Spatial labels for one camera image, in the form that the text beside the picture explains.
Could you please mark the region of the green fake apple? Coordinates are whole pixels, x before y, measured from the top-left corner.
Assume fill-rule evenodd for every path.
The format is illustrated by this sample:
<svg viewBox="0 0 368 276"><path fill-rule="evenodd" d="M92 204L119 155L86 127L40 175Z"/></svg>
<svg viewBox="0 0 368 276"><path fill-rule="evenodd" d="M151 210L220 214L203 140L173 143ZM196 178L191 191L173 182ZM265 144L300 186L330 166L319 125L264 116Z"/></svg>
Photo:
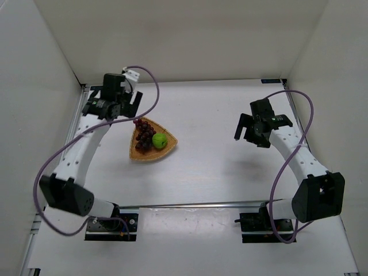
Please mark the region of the green fake apple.
<svg viewBox="0 0 368 276"><path fill-rule="evenodd" d="M158 150L164 148L167 145L167 143L168 139L164 133L156 133L152 137L152 144Z"/></svg>

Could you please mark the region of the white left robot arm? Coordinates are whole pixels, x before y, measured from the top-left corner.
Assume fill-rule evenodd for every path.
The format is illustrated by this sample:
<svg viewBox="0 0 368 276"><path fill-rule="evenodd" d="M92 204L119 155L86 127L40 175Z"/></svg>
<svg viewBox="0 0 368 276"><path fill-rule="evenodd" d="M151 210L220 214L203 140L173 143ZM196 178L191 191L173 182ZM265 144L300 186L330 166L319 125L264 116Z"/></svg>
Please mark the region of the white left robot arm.
<svg viewBox="0 0 368 276"><path fill-rule="evenodd" d="M112 217L117 205L97 199L85 185L93 156L113 122L119 117L134 118L142 93L135 92L140 74L125 69L121 74L107 73L103 85L93 89L85 103L75 137L64 149L62 161L51 175L40 173L36 186L48 205L81 217Z"/></svg>

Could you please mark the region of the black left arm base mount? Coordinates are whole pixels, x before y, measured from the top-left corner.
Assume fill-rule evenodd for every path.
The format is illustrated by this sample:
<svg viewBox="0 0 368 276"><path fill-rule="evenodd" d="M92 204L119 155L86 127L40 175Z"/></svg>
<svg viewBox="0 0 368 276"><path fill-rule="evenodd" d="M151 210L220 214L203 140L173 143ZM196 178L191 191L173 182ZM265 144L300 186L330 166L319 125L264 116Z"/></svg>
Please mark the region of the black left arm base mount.
<svg viewBox="0 0 368 276"><path fill-rule="evenodd" d="M96 220L87 223L85 241L135 242L139 222L138 209L120 209L117 217L124 220Z"/></svg>

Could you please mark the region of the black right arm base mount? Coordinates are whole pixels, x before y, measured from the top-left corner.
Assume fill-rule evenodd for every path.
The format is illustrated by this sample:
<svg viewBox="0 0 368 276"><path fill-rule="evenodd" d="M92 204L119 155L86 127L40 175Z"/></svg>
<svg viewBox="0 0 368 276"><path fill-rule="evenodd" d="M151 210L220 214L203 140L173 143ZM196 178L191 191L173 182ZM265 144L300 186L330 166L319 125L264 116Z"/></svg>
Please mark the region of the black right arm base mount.
<svg viewBox="0 0 368 276"><path fill-rule="evenodd" d="M240 225L243 244L280 243L272 227L259 213L240 213L234 222ZM294 227L291 220L276 220L275 227L281 238L287 240L292 237Z"/></svg>

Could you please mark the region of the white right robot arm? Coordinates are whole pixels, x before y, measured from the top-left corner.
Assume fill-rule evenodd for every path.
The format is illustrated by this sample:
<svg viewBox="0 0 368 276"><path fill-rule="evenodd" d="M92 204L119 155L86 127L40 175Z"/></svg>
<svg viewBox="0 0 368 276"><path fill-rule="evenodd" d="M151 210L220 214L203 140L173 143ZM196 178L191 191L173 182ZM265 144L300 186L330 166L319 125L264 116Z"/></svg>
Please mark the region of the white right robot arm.
<svg viewBox="0 0 368 276"><path fill-rule="evenodd" d="M301 223L341 214L345 179L330 172L300 143L301 135L290 119L276 115L268 99L250 104L251 114L241 114L235 140L243 137L257 147L275 147L292 170L298 189L292 198L267 203L273 220L292 219Z"/></svg>

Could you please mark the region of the red fake grape bunch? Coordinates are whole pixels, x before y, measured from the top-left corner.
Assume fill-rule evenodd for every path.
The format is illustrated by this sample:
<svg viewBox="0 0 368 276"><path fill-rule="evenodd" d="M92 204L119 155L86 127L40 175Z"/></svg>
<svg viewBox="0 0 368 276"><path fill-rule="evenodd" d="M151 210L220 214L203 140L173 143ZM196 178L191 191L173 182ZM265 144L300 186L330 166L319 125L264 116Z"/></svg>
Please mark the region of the red fake grape bunch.
<svg viewBox="0 0 368 276"><path fill-rule="evenodd" d="M153 147L152 138L156 133L155 129L146 120L141 118L133 121L138 134L135 137L137 141L135 149L140 152L147 152Z"/></svg>

